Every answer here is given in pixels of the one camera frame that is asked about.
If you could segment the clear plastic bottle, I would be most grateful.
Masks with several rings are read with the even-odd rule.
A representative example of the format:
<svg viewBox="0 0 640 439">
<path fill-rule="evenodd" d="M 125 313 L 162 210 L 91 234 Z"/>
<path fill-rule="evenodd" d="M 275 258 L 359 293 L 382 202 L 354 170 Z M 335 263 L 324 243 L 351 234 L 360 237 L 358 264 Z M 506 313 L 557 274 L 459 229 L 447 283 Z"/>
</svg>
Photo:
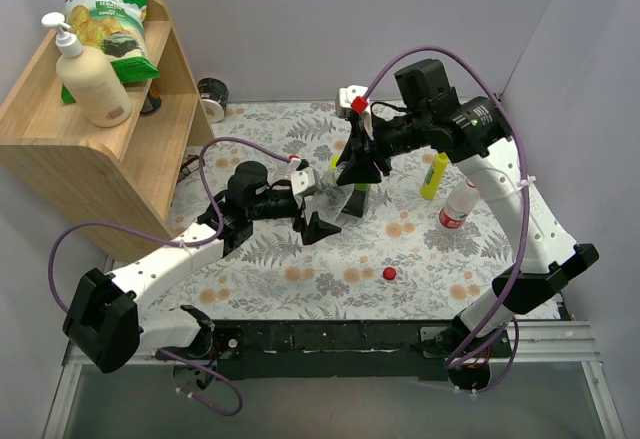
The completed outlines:
<svg viewBox="0 0 640 439">
<path fill-rule="evenodd" d="M 307 201 L 307 209 L 310 213 L 317 212 L 321 220 L 334 223 L 347 202 L 351 198 L 355 185 L 338 185 L 339 171 L 328 170 L 320 180 L 320 189 Z"/>
</svg>

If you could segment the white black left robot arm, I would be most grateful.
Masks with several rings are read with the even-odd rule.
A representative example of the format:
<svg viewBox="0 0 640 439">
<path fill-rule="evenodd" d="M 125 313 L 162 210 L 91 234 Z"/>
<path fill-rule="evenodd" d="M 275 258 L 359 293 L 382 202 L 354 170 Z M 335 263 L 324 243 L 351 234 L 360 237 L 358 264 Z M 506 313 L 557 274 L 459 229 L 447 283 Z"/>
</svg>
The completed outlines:
<svg viewBox="0 0 640 439">
<path fill-rule="evenodd" d="M 209 356 L 213 320 L 191 305 L 150 312 L 161 295 L 192 273 L 238 249 L 253 234 L 256 220 L 291 220 L 303 244 L 340 232 L 336 218 L 353 188 L 337 184 L 335 169 L 319 174 L 295 160 L 285 176 L 269 183 L 266 167 L 245 161 L 225 190 L 177 239 L 127 266 L 80 280 L 63 331 L 103 373 L 125 365 L 134 355 L 162 348 L 187 359 Z"/>
</svg>

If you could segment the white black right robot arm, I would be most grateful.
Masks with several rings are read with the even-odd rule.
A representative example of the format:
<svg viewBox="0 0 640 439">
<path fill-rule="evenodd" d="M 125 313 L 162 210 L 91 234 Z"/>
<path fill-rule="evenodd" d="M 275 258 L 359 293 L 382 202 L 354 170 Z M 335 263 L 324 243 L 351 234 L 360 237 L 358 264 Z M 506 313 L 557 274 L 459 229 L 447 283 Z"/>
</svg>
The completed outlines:
<svg viewBox="0 0 640 439">
<path fill-rule="evenodd" d="M 391 120 L 374 114 L 366 88 L 339 90 L 336 114 L 350 122 L 351 131 L 338 161 L 338 182 L 378 183 L 390 173 L 393 157 L 430 147 L 446 154 L 476 187 L 516 260 L 447 328 L 422 343 L 433 355 L 475 356 L 500 326 L 551 299 L 599 253 L 592 244 L 578 243 L 550 211 L 494 102 L 476 97 L 461 103 L 439 60 L 419 61 L 394 77 L 405 111 Z"/>
</svg>

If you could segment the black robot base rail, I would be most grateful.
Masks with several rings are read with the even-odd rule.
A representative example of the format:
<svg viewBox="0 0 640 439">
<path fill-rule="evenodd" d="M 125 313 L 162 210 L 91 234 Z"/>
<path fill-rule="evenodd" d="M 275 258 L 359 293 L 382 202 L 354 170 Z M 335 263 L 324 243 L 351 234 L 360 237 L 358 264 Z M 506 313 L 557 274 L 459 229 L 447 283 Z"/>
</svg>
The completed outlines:
<svg viewBox="0 0 640 439">
<path fill-rule="evenodd" d="M 224 320 L 196 361 L 231 380 L 415 377 L 444 381 L 462 323 L 422 320 Z"/>
</svg>

